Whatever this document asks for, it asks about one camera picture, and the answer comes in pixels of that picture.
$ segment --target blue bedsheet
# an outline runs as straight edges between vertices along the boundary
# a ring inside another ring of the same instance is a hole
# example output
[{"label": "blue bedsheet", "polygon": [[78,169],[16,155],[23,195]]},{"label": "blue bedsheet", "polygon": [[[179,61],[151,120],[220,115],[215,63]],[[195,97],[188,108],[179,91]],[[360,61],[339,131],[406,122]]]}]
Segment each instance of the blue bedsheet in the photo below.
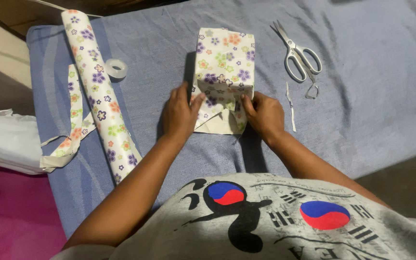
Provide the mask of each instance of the blue bedsheet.
[{"label": "blue bedsheet", "polygon": [[[321,57],[319,98],[304,98],[310,80],[297,84],[286,73],[286,47],[270,28],[275,19],[297,44]],[[113,88],[142,156],[155,144],[170,90],[192,76],[200,27],[254,34],[256,90],[280,100],[291,131],[288,81],[297,128],[292,134],[351,178],[416,156],[415,0],[192,0],[91,24],[104,60],[118,58],[129,67]],[[68,135],[67,66],[74,61],[63,26],[32,27],[27,44],[41,141]],[[44,147],[44,153],[57,145]],[[240,139],[193,134],[155,205],[194,178],[245,171],[289,176],[248,130]],[[49,174],[49,181],[69,237],[113,189],[97,131],[81,142],[71,163]]]}]

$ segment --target scissor handle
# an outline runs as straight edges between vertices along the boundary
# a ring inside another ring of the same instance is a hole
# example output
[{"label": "scissor handle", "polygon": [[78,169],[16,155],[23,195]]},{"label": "scissor handle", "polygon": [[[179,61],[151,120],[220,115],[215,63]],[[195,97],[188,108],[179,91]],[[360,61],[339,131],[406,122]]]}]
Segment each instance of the scissor handle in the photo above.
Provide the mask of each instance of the scissor handle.
[{"label": "scissor handle", "polygon": [[[313,74],[319,74],[322,71],[322,63],[320,62],[319,56],[317,56],[317,54],[313,50],[306,48],[306,47],[301,47],[298,45],[296,45],[294,49],[295,49],[295,52],[301,57],[301,60],[303,60],[304,64],[309,68],[309,70]],[[311,65],[311,63],[306,58],[306,56],[304,56],[304,52],[309,53],[309,55],[311,55],[313,59],[316,61],[317,70]]]},{"label": "scissor handle", "polygon": [[[292,79],[294,79],[298,83],[302,83],[304,82],[304,80],[306,80],[306,72],[304,71],[304,68],[301,65],[301,62],[299,62],[296,55],[297,55],[296,52],[292,48],[288,48],[288,51],[286,53],[286,58],[285,58],[285,68],[288,74],[290,74],[290,77],[292,77]],[[302,79],[298,78],[297,76],[295,76],[295,74],[293,74],[292,70],[290,69],[290,65],[288,64],[289,60],[293,61],[299,73],[301,74]]]}]

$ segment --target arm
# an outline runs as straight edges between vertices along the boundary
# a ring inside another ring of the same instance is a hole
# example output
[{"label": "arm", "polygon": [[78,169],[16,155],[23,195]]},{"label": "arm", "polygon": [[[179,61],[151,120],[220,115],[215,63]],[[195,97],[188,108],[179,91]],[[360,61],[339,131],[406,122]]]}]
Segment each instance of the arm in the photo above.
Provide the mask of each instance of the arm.
[{"label": "arm", "polygon": [[164,135],[81,223],[63,249],[80,244],[117,246],[137,231],[152,208],[171,163],[192,134],[204,98],[200,94],[189,107],[187,82],[173,89],[163,114]]},{"label": "arm", "polygon": [[372,192],[322,160],[284,130],[285,113],[277,99],[255,91],[253,108],[250,97],[242,95],[248,122],[280,158],[293,178],[324,180],[347,187],[362,196],[390,208]]}]

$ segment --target white plastic bag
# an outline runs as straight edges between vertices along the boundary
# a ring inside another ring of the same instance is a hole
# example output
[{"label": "white plastic bag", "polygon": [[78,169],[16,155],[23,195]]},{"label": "white plastic bag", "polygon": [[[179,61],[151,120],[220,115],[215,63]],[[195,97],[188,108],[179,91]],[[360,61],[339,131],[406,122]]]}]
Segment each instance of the white plastic bag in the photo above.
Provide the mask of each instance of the white plastic bag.
[{"label": "white plastic bag", "polygon": [[0,111],[0,166],[26,174],[43,174],[43,152],[36,117]]}]

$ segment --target scissors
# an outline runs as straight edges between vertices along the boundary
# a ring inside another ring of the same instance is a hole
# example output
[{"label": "scissors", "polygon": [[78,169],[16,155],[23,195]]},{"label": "scissors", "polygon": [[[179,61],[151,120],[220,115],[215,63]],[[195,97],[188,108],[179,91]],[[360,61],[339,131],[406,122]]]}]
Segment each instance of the scissors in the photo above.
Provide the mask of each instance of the scissors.
[{"label": "scissors", "polygon": [[[274,26],[277,29],[277,31],[279,31],[280,36],[285,41],[285,44],[287,46],[287,52],[286,52],[286,58],[285,58],[285,68],[286,68],[286,71],[290,74],[290,77],[292,77],[294,80],[296,80],[299,83],[304,82],[304,80],[306,80],[306,71],[303,68],[303,65],[306,66],[311,73],[319,74],[322,71],[322,63],[320,62],[320,59],[317,56],[317,54],[309,48],[301,47],[299,45],[296,45],[290,38],[288,38],[288,36],[286,36],[285,30],[284,30],[284,28],[282,27],[282,25],[280,24],[280,22],[278,20],[277,20],[277,23],[279,24],[279,26],[277,26],[277,24],[275,22],[273,22],[273,23],[274,23]],[[309,60],[306,58],[306,56],[304,56],[303,52],[307,52],[307,53],[309,53],[309,55],[311,55],[313,57],[313,59],[317,63],[317,67],[318,67],[317,70],[311,65],[311,63],[309,63]],[[288,64],[288,61],[290,59],[295,64],[296,68],[298,69],[299,73],[301,74],[302,79],[295,76],[295,74],[293,74],[293,72],[291,71],[290,65]]]}]

